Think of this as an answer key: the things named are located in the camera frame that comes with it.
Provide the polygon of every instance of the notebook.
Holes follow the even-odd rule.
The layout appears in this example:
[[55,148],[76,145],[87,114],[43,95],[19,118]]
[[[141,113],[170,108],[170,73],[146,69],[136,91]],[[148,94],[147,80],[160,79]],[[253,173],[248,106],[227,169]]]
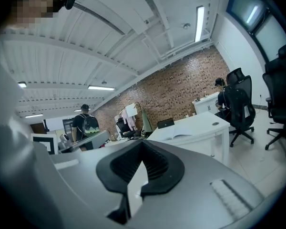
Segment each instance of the notebook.
[[158,129],[158,131],[159,130],[161,130],[162,132],[159,133],[158,141],[173,140],[177,136],[192,135],[192,131],[190,129],[177,125]]

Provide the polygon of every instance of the white cabinet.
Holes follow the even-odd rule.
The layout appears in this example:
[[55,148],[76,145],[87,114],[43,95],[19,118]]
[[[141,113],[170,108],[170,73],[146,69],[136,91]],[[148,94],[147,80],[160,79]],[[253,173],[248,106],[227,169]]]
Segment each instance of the white cabinet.
[[195,110],[197,114],[203,113],[203,112],[211,112],[213,114],[217,113],[217,107],[216,107],[216,100],[218,97],[219,92],[216,92],[212,95],[209,95],[207,97],[203,97],[200,99],[199,102],[193,101],[192,103],[195,106]]

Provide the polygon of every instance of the black t-shirt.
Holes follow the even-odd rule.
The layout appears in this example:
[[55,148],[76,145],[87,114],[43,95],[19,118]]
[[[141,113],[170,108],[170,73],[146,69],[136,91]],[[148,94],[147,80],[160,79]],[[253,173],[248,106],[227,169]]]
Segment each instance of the black t-shirt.
[[80,141],[84,138],[86,138],[86,136],[84,135],[84,133],[82,133],[82,125],[85,121],[85,118],[89,116],[88,114],[79,114],[77,116],[75,116],[75,118],[73,119],[73,123],[72,123],[72,127],[76,127],[76,140],[75,141]]
[[226,95],[224,95],[225,92],[220,92],[218,94],[218,105],[225,105],[225,108],[226,109],[230,109],[230,102],[229,102],[229,99]]

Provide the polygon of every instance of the fluorescent light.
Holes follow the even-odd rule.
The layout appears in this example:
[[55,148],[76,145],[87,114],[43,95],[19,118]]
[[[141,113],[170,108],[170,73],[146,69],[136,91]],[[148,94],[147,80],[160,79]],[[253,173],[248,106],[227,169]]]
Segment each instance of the fluorescent light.
[[26,118],[33,118],[33,117],[39,117],[39,116],[43,116],[43,114],[27,115]]
[[81,109],[74,110],[74,112],[79,112],[79,111],[82,111],[82,110]]
[[251,12],[249,18],[247,19],[247,24],[249,24],[250,20],[252,19],[253,15],[255,14],[255,12],[257,11],[257,9],[258,9],[258,6],[257,6],[257,5],[254,6],[254,8],[253,8],[253,10],[252,10],[252,12]]
[[114,88],[112,87],[104,87],[104,86],[89,86],[89,90],[107,90],[107,91],[113,91]]
[[202,6],[197,8],[197,26],[196,26],[195,42],[200,41],[203,24],[204,24],[204,7]]
[[25,82],[18,82],[19,87],[27,87],[27,84]]

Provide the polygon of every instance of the floor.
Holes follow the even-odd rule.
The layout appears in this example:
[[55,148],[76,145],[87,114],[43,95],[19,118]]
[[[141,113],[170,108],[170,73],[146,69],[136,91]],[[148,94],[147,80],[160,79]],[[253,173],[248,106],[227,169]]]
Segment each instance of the floor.
[[[286,184],[286,140],[281,139],[265,150],[268,144],[277,134],[268,135],[268,128],[281,128],[281,124],[270,124],[272,119],[268,118],[268,111],[256,110],[256,118],[253,123],[254,132],[247,133],[254,138],[252,145],[250,140],[239,136],[230,148],[228,167],[247,179],[265,196],[281,189]],[[215,159],[221,161],[220,139],[200,142],[191,150],[210,155],[210,146],[215,146]]]

